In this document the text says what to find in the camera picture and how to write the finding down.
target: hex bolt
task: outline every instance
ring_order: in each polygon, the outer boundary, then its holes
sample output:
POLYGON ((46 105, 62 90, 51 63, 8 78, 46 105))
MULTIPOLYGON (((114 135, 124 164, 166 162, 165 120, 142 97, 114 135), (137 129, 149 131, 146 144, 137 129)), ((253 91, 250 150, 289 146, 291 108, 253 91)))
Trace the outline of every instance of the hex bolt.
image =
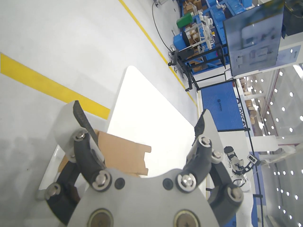
POLYGON ((207 138, 207 137, 203 137, 203 138, 202 138, 202 142, 203 142, 205 145, 210 145, 210 139, 207 138))
POLYGON ((221 153, 218 152, 218 151, 213 151, 213 152, 212 152, 212 155, 213 155, 215 158, 217 158, 217 159, 221 158, 221 153))

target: cardboard piece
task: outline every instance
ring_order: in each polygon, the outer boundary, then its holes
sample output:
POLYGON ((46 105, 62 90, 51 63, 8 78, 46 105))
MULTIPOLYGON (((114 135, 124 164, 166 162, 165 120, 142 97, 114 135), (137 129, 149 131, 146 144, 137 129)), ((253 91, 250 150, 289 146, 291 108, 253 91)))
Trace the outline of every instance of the cardboard piece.
MULTIPOLYGON (((107 168, 115 168, 133 176, 148 174, 148 169, 145 167, 144 155, 152 151, 150 146, 97 130, 95 130, 95 133, 98 136, 98 147, 105 158, 107 168)), ((59 165, 58 172, 62 171, 67 162, 68 159, 64 156, 59 165)))

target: black cable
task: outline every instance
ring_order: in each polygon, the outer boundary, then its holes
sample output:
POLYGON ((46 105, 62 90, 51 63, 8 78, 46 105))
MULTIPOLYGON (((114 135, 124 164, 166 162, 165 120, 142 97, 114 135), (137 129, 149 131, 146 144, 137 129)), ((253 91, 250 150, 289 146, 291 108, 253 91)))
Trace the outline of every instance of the black cable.
POLYGON ((161 37, 161 35, 160 35, 160 33, 159 33, 159 30, 158 30, 158 28, 157 28, 157 25, 156 25, 156 21, 155 21, 155 17, 154 17, 154 4, 156 3, 156 1, 158 1, 158 0, 155 0, 154 3, 152 4, 152 7, 151 7, 152 18, 153 18, 153 20, 154 20, 154 24, 155 24, 156 30, 157 30, 157 32, 158 32, 158 35, 160 36, 161 41, 162 41, 163 44, 166 46, 166 48, 172 53, 172 51, 170 50, 170 48, 169 48, 169 47, 165 44, 165 42, 163 41, 163 39, 162 39, 162 37, 161 37))

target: yellow floor line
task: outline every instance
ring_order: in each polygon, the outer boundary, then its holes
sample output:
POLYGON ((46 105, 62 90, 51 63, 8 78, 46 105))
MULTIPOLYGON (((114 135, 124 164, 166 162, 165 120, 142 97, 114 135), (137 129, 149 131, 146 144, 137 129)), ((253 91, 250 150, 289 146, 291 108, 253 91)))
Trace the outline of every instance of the yellow floor line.
POLYGON ((0 55, 0 73, 65 103, 79 100, 84 111, 103 119, 108 118, 110 111, 108 108, 60 85, 4 54, 0 55))
MULTIPOLYGON (((163 54, 161 53, 161 51, 158 49, 158 47, 156 46, 156 44, 154 43, 154 41, 151 39, 151 37, 148 35, 148 33, 146 32, 146 30, 142 27, 141 23, 138 21, 138 19, 134 16, 134 14, 132 13, 132 11, 128 8, 128 6, 125 4, 125 2, 123 0, 118 0, 122 6, 125 8, 125 10, 129 13, 129 15, 131 16, 131 18, 133 18, 133 20, 135 21, 135 23, 139 26, 139 28, 141 29, 141 31, 143 32, 143 34, 145 34, 145 36, 147 37, 147 39, 150 41, 150 43, 153 45, 153 47, 155 48, 155 50, 158 52, 158 54, 161 56, 161 58, 163 59, 163 61, 168 64, 167 60, 165 59, 165 57, 163 56, 163 54)), ((178 77, 178 75, 175 73, 175 71, 173 70, 172 67, 169 67, 170 71, 173 73, 173 75, 176 77, 176 79, 179 81, 179 83, 181 84, 181 86, 185 89, 184 84, 182 83, 182 81, 180 80, 180 78, 178 77)), ((193 103, 195 104, 195 106, 198 108, 198 105, 196 104, 195 100, 193 99, 193 97, 190 95, 189 92, 187 92, 188 96, 191 98, 191 100, 193 101, 193 103)))

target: blue shelving rack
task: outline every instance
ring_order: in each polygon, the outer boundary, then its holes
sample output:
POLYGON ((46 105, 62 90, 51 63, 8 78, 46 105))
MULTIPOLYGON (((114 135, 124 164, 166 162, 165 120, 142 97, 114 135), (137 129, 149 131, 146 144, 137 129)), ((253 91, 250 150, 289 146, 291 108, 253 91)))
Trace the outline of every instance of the blue shelving rack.
MULTIPOLYGON (((179 0, 182 16, 184 15, 184 10, 183 10, 184 1, 185 0, 179 0)), ((204 8, 206 8, 203 10, 203 15, 207 15, 213 19, 214 29, 212 29, 212 31, 215 33, 215 43, 213 44, 212 48, 218 49, 219 46, 222 47, 223 50, 222 54, 225 56, 225 62, 224 63, 221 62, 220 64, 218 64, 218 60, 211 61, 218 55, 217 51, 210 51, 209 49, 206 48, 205 52, 209 52, 209 53, 203 57, 203 60, 197 58, 194 61, 195 62, 208 61, 206 63, 207 68, 198 72, 194 72, 193 70, 191 70, 193 75, 229 64, 229 57, 227 56, 228 50, 226 46, 226 37, 223 27, 223 21, 245 11, 246 8, 252 5, 252 0, 201 0, 201 4, 204 8), (225 5, 226 7, 225 10, 223 11, 221 7, 218 8, 217 7, 218 4, 225 5)), ((201 23, 199 15, 193 17, 193 22, 196 22, 197 24, 201 23)), ((202 30, 200 30, 200 35, 201 37, 203 37, 202 30)), ((178 40, 180 40, 180 36, 175 36, 174 44, 178 50, 181 50, 184 48, 184 45, 179 45, 178 40)), ((184 62, 184 64, 188 65, 189 67, 192 67, 189 61, 184 62)))

